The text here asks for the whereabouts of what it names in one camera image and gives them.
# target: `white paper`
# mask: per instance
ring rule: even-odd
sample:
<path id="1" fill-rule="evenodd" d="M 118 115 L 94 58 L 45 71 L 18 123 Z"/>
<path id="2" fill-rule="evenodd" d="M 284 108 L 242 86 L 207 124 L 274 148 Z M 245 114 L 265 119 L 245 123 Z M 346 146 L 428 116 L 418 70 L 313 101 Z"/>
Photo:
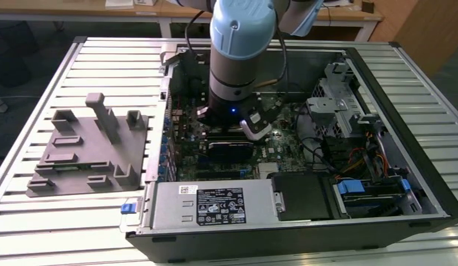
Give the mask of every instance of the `white paper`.
<path id="1" fill-rule="evenodd" d="M 106 9 L 133 9 L 134 0 L 107 0 Z"/>
<path id="2" fill-rule="evenodd" d="M 348 7 L 354 5 L 349 0 L 337 0 L 333 2 L 325 2 L 324 8 L 326 7 Z"/>

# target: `metal bracket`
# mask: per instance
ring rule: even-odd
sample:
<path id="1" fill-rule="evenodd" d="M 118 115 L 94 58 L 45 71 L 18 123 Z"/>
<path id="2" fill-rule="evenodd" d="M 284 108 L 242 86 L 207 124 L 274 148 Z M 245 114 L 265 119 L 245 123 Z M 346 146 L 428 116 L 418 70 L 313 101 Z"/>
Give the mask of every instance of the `metal bracket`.
<path id="1" fill-rule="evenodd" d="M 381 120 L 380 115 L 374 115 L 374 114 L 356 115 L 354 117 L 358 120 L 360 124 L 372 124 L 373 125 Z"/>
<path id="2" fill-rule="evenodd" d="M 166 43 L 162 45 L 161 62 L 167 66 L 179 61 L 178 45 L 175 43 Z"/>

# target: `warning label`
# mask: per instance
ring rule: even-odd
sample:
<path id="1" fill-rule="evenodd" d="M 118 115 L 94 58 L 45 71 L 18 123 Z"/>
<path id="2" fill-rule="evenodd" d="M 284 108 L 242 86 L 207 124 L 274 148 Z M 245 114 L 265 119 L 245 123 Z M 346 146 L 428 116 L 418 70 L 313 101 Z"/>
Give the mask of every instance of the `warning label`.
<path id="1" fill-rule="evenodd" d="M 243 189 L 198 190 L 198 224 L 218 226 L 247 223 Z"/>

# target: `dark floor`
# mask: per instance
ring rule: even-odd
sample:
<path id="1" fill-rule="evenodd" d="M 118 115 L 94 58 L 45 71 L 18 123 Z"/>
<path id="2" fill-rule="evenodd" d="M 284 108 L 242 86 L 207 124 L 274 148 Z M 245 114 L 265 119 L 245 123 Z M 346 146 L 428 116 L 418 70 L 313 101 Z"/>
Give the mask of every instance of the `dark floor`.
<path id="1" fill-rule="evenodd" d="M 32 71 L 32 80 L 12 89 L 0 86 L 0 96 L 40 96 L 53 79 L 62 59 L 75 36 L 90 37 L 161 37 L 155 23 L 66 23 L 65 31 L 58 32 L 51 22 L 30 22 L 38 43 L 39 53 L 26 57 Z M 174 37 L 183 38 L 185 25 L 174 25 Z M 194 27 L 191 37 L 207 38 L 207 26 Z M 458 51 L 433 81 L 458 108 Z M 7 98 L 10 109 L 0 114 L 0 164 L 31 115 L 38 98 Z"/>

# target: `metal extrusion surface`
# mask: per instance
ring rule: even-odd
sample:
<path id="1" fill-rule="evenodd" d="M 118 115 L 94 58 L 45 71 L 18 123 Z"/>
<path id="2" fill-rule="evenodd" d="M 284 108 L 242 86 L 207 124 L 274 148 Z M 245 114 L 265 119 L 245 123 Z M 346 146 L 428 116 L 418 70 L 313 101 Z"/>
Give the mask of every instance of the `metal extrusion surface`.
<path id="1" fill-rule="evenodd" d="M 210 44 L 209 40 L 194 41 Z M 105 93 L 117 115 L 141 110 L 150 116 L 143 180 L 157 175 L 167 78 L 161 53 L 182 39 L 89 38 L 74 44 L 45 98 L 0 169 L 0 265 L 155 265 L 126 240 L 139 224 L 138 214 L 122 216 L 122 204 L 145 191 L 27 197 L 27 184 L 54 129 L 59 109 L 94 116 L 85 105 L 89 93 Z M 354 47 L 458 198 L 457 110 L 400 49 L 388 43 L 288 41 L 289 46 Z M 370 110 L 374 110 L 365 97 Z M 458 265 L 458 226 L 405 239 L 385 249 L 243 258 L 189 265 Z"/>

